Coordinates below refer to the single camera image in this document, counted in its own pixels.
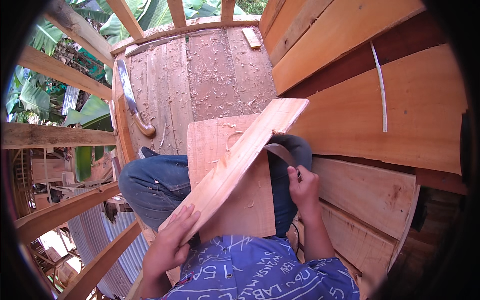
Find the shoe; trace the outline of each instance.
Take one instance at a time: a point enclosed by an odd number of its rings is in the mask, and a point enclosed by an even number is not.
[[[150,150],[150,148],[145,147],[145,146],[138,149],[138,156],[140,158],[148,158],[148,157],[153,157],[153,156],[157,156],[157,155],[160,155],[160,154],[156,153],[155,151]]]

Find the grass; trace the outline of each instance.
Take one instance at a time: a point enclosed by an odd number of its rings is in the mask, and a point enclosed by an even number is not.
[[[246,14],[262,14],[268,0],[237,0],[236,3]]]

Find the curved knife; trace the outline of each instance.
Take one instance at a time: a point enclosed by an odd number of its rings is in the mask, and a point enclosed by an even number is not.
[[[297,162],[293,158],[292,153],[290,153],[290,151],[288,151],[288,149],[286,149],[284,146],[282,146],[280,144],[277,144],[277,143],[267,144],[267,145],[264,146],[264,149],[269,151],[269,152],[272,152],[273,154],[275,154],[279,158],[283,159],[289,166],[297,169],[297,177],[299,179],[299,182],[301,181],[301,174],[300,174],[300,171],[297,168],[297,166],[298,166]]]
[[[140,112],[137,109],[137,103],[133,97],[132,85],[130,84],[130,79],[128,78],[127,67],[124,60],[117,60],[117,66],[119,69],[121,86],[123,88],[123,94],[127,99],[128,107],[130,108],[130,113],[133,115],[133,120],[137,125],[138,129],[146,135],[150,136],[155,133],[155,127],[152,124],[146,124],[140,115]]]

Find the jeans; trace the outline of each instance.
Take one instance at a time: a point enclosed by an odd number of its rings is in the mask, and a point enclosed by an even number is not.
[[[294,135],[277,135],[268,142],[287,148],[308,170],[312,168],[312,150],[308,143]],[[289,179],[285,161],[268,152],[272,182],[275,227],[278,237],[285,237],[297,214],[288,189]],[[128,163],[119,177],[119,188],[128,204],[153,230],[165,221],[173,210],[192,191],[188,178],[186,155],[155,155]]]

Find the wooden handle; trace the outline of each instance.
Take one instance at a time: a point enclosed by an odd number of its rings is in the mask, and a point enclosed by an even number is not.
[[[133,119],[135,120],[135,124],[137,124],[137,127],[144,135],[150,136],[155,133],[155,127],[152,124],[145,124],[145,122],[142,120],[140,112],[134,114]]]

